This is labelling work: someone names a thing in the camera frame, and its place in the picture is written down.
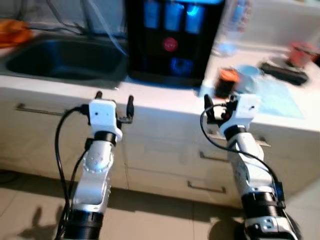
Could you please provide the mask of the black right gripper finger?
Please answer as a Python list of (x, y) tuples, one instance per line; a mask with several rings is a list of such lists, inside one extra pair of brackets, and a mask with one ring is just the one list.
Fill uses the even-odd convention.
[(214, 114), (214, 102), (213, 99), (206, 94), (205, 95), (205, 115), (206, 115), (206, 123), (207, 124), (215, 124), (215, 114)]

